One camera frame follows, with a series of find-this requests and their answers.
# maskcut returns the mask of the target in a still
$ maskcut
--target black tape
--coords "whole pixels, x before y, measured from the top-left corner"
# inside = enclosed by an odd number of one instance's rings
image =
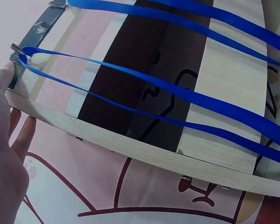
[[[41,17],[31,27],[27,35],[19,44],[20,48],[27,46],[38,47],[50,29],[54,26],[59,17],[64,13],[66,0],[54,0],[49,3],[49,7],[44,11]],[[10,89],[15,87],[18,79],[23,75],[25,68],[20,63],[18,53],[14,52],[10,58],[14,62],[14,78],[9,86]]]

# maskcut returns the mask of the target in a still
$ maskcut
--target blue ribbon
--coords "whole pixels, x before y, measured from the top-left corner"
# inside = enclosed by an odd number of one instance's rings
[[[25,48],[23,48],[23,51],[28,56],[32,56],[32,55],[34,55],[36,53],[69,56],[69,57],[73,57],[73,58],[83,59],[83,60],[86,60],[86,61],[89,61],[89,62],[93,62],[93,63],[98,63],[100,65],[103,65],[103,66],[106,66],[106,67],[109,67],[109,68],[113,68],[113,69],[116,69],[116,70],[119,70],[119,71],[123,71],[123,72],[128,73],[130,75],[133,75],[135,77],[141,78],[142,80],[145,80],[147,82],[155,84],[155,85],[159,86],[160,88],[165,89],[165,90],[175,94],[176,96],[179,96],[179,97],[187,100],[188,102],[192,102],[194,104],[200,105],[200,106],[202,106],[204,108],[208,108],[208,109],[211,109],[211,110],[214,109],[214,111],[223,112],[221,114],[224,114],[225,113],[224,110],[226,110],[227,114],[233,115],[232,113],[235,112],[235,115],[238,118],[241,118],[241,119],[245,119],[245,116],[248,116],[248,117],[252,116],[253,119],[256,118],[260,122],[264,122],[264,123],[270,124],[270,128],[267,128],[265,124],[260,124],[259,125],[260,127],[265,127],[264,129],[269,130],[269,132],[268,132],[269,135],[274,135],[275,132],[278,132],[280,134],[280,127],[278,125],[276,125],[275,123],[267,120],[266,118],[263,118],[263,117],[255,114],[255,113],[252,113],[252,112],[250,112],[248,110],[245,110],[243,108],[240,108],[240,107],[228,104],[228,103],[226,103],[224,101],[217,100],[217,99],[214,99],[214,98],[211,98],[211,97],[207,97],[205,95],[193,92],[191,90],[184,89],[184,88],[182,88],[180,86],[173,85],[172,83],[163,81],[161,79],[152,77],[150,75],[147,75],[147,74],[144,74],[144,73],[141,73],[141,72],[138,72],[138,71],[127,69],[127,68],[124,68],[124,67],[121,67],[121,66],[118,66],[118,65],[110,64],[110,63],[100,62],[100,61],[96,61],[96,60],[92,60],[92,59],[88,59],[88,58],[84,58],[84,57],[77,57],[77,56],[72,56],[72,55],[68,55],[68,54],[64,54],[64,53],[59,53],[59,52],[54,52],[54,51],[49,51],[49,50],[43,50],[43,49],[35,48],[35,47],[25,47]],[[101,97],[101,96],[99,96],[99,95],[97,95],[95,93],[92,93],[92,92],[90,92],[88,90],[85,90],[85,89],[80,88],[80,87],[78,87],[76,85],[73,85],[71,83],[68,83],[68,82],[63,81],[63,80],[61,80],[59,78],[53,77],[53,76],[51,76],[49,74],[46,74],[46,73],[44,73],[42,71],[39,71],[39,70],[37,70],[35,68],[30,67],[29,65],[27,65],[27,57],[26,57],[26,55],[19,55],[19,59],[20,59],[22,65],[25,68],[27,68],[28,70],[30,70],[31,72],[33,72],[35,74],[38,74],[38,75],[43,76],[45,78],[49,78],[51,80],[54,80],[56,82],[65,84],[67,86],[70,86],[70,87],[73,87],[73,88],[85,91],[88,94],[96,96],[96,97],[98,97],[98,98],[100,98],[100,99],[102,99],[104,101],[107,101],[110,104],[118,106],[120,108],[129,110],[129,111],[132,111],[132,112],[137,112],[137,113],[140,113],[140,114],[144,114],[144,115],[147,115],[147,116],[151,116],[153,118],[164,120],[166,122],[170,122],[170,123],[173,123],[173,124],[176,124],[176,125],[193,128],[193,129],[196,129],[196,130],[200,130],[200,131],[203,131],[203,132],[206,132],[206,133],[210,133],[210,134],[219,136],[221,138],[224,138],[224,139],[227,139],[229,141],[232,141],[232,142],[234,142],[234,143],[236,143],[236,144],[238,144],[238,145],[240,145],[242,147],[245,147],[245,148],[247,148],[247,149],[249,149],[249,150],[251,150],[251,151],[253,151],[253,152],[257,153],[257,154],[260,154],[262,156],[265,156],[265,157],[267,157],[269,159],[272,159],[272,160],[280,163],[280,151],[278,151],[278,150],[275,150],[273,148],[261,145],[261,144],[259,144],[257,142],[251,141],[249,139],[246,139],[246,138],[244,138],[242,136],[239,136],[239,135],[237,135],[235,133],[226,131],[226,130],[221,129],[221,128],[216,128],[216,127],[211,127],[211,126],[207,126],[207,125],[195,124],[195,123],[185,122],[185,121],[181,121],[181,120],[161,117],[161,116],[153,115],[153,114],[150,114],[150,113],[147,113],[147,112],[142,112],[142,111],[139,111],[139,110],[136,110],[136,109],[133,109],[133,108],[121,105],[121,104],[116,103],[114,101],[108,100],[108,99],[106,99],[104,97]]]
[[[251,55],[255,58],[258,58],[260,60],[280,66],[279,62],[275,61],[274,59],[272,59],[270,57],[267,57],[239,42],[234,41],[233,39],[231,39],[229,37],[226,37],[222,34],[217,33],[216,31],[213,31],[205,26],[202,26],[198,23],[186,20],[185,18],[172,14],[172,13],[168,13],[168,12],[164,12],[164,11],[156,10],[156,9],[152,9],[152,8],[131,6],[131,5],[121,4],[121,3],[117,3],[117,2],[103,1],[103,0],[68,0],[68,3],[71,6],[78,7],[78,8],[104,10],[104,11],[110,11],[110,12],[116,12],[116,13],[125,13],[125,14],[129,14],[129,15],[142,16],[142,17],[153,18],[153,19],[158,19],[158,20],[175,23],[175,24],[178,24],[185,28],[188,28],[190,30],[193,30],[197,33],[200,33],[204,36],[207,36],[222,44],[225,44],[231,48],[234,48],[243,53]]]
[[[210,17],[225,22],[239,30],[242,30],[280,50],[280,36],[274,32],[256,25],[238,15],[220,8],[208,6],[189,0],[148,0],[170,7],[182,9],[191,13]]]

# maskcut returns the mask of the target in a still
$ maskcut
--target pink printed surface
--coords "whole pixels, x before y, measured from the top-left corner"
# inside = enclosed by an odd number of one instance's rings
[[[0,29],[0,65],[9,58],[10,43],[21,41],[48,0],[19,2],[0,1],[2,10],[7,3],[18,9],[9,9],[9,21],[0,21],[1,27],[10,27]],[[87,12],[63,52],[90,57],[114,15]],[[81,60],[58,57],[50,73],[77,84],[85,66]],[[64,112],[72,93],[72,88],[46,80],[36,101]],[[30,185],[16,224],[236,223],[245,200],[241,191],[182,179],[181,175],[81,142],[40,121],[24,166]],[[255,210],[254,216],[242,218],[242,223],[254,223],[257,213]]]

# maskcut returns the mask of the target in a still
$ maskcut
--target human hand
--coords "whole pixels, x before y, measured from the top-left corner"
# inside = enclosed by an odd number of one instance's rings
[[[5,90],[14,75],[14,64],[0,70],[0,224],[14,223],[17,210],[26,194],[29,177],[23,167],[26,152],[35,133],[35,118],[28,117],[14,144],[9,139],[21,118],[21,112],[10,106]]]

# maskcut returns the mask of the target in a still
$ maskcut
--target fingernail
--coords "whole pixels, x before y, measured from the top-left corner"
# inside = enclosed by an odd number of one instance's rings
[[[12,61],[9,61],[4,65],[4,68],[5,69],[13,69],[14,68],[14,63]]]

